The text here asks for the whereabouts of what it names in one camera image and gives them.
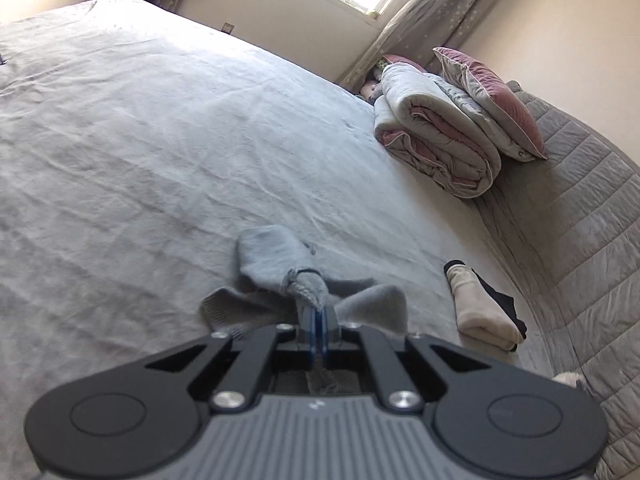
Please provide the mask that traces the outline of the grey knit sweater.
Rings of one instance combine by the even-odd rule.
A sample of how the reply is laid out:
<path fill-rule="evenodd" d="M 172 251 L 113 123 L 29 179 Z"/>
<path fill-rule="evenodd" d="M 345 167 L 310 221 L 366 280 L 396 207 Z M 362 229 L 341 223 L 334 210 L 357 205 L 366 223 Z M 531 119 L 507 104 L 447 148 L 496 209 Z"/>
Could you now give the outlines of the grey knit sweater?
<path fill-rule="evenodd" d="M 285 226 L 258 226 L 236 243 L 237 288 L 219 287 L 201 302 L 213 332 L 241 338 L 259 327 L 302 322 L 305 308 L 332 308 L 337 322 L 358 323 L 401 338 L 408 332 L 405 293 L 374 278 L 342 278 L 324 268 L 314 246 Z"/>

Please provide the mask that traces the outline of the folded cream black socks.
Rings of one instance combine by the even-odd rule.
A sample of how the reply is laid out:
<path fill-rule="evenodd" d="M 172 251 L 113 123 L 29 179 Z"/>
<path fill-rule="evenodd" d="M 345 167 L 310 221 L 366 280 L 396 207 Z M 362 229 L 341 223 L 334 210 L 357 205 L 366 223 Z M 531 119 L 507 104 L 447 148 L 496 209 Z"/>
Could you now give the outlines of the folded cream black socks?
<path fill-rule="evenodd" d="M 514 299 L 498 292 L 461 260 L 444 265 L 457 328 L 462 335 L 515 352 L 527 336 L 527 326 L 516 313 Z"/>

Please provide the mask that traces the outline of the folded grey pink duvet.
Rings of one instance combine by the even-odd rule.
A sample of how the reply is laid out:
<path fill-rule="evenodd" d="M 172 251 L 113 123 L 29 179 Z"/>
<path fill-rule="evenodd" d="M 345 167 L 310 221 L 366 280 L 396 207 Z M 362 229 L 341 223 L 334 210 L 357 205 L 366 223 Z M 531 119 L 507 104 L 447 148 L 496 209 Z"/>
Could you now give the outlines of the folded grey pink duvet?
<path fill-rule="evenodd" d="M 457 198 L 475 198 L 494 183 L 501 157 L 485 131 L 436 84 L 407 63 L 387 65 L 374 103 L 374 135 Z"/>

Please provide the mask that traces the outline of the stuffed toy by bed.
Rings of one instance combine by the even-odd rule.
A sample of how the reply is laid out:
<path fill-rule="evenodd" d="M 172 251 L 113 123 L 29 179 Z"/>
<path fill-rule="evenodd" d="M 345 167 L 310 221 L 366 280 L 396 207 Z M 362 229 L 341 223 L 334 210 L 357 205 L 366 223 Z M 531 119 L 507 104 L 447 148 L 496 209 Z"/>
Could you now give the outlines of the stuffed toy by bed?
<path fill-rule="evenodd" d="M 360 98 L 371 105 L 373 105 L 378 97 L 383 93 L 381 79 L 383 70 L 387 64 L 388 62 L 386 58 L 380 58 L 378 62 L 376 62 L 375 66 L 369 70 L 369 73 L 367 73 L 366 80 L 358 92 Z"/>

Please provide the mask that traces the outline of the white fluffy item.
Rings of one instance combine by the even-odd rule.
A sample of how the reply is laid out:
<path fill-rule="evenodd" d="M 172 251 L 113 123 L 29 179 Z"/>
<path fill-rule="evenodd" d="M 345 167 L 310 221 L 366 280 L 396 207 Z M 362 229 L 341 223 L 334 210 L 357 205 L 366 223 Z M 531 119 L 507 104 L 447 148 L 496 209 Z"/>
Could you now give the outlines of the white fluffy item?
<path fill-rule="evenodd" d="M 557 374 L 553 377 L 555 382 L 559 382 L 560 384 L 576 388 L 582 389 L 584 388 L 584 378 L 582 374 L 573 373 L 573 372 L 563 372 Z"/>

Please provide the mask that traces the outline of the grey bed sheet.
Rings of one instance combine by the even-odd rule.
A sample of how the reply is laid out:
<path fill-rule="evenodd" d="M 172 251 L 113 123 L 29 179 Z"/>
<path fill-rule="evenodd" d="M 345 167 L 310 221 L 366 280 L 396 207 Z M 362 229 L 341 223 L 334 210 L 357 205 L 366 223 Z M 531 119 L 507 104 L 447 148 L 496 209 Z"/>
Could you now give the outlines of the grey bed sheet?
<path fill-rule="evenodd" d="M 374 111 L 283 58 L 141 0 L 1 29 L 1 474 L 69 380 L 202 336 L 235 242 L 278 224 L 344 278 L 400 287 L 460 335 L 442 268 L 518 291 L 476 207 L 388 154 Z"/>

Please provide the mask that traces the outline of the grey quilted headboard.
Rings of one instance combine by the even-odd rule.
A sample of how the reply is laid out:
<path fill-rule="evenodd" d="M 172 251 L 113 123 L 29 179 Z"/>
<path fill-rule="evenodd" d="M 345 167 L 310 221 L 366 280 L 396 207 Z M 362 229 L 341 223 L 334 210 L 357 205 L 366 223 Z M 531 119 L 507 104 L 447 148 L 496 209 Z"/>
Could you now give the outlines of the grey quilted headboard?
<path fill-rule="evenodd" d="M 639 474 L 639 167 L 580 120 L 509 84 L 548 157 L 506 159 L 477 208 L 555 373 L 584 376 L 608 421 L 599 479 Z"/>

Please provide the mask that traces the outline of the pink grey pillow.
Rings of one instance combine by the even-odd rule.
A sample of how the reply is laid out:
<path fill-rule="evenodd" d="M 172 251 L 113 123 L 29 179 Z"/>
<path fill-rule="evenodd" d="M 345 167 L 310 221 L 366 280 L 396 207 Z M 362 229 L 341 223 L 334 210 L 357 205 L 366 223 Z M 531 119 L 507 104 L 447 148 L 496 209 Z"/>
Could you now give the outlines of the pink grey pillow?
<path fill-rule="evenodd" d="M 436 47 L 433 52 L 442 66 L 442 78 L 464 90 L 526 152 L 547 158 L 533 115 L 496 73 L 461 51 Z"/>

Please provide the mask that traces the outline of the grey patterned curtain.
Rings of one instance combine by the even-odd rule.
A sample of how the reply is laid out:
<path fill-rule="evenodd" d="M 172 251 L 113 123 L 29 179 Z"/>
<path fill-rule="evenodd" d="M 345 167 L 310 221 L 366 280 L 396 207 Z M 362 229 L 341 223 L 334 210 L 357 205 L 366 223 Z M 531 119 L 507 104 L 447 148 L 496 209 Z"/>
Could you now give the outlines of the grey patterned curtain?
<path fill-rule="evenodd" d="M 337 83 L 356 91 L 375 63 L 398 54 L 423 67 L 434 66 L 432 49 L 460 46 L 475 22 L 494 0 L 408 0 L 375 40 L 349 66 Z"/>

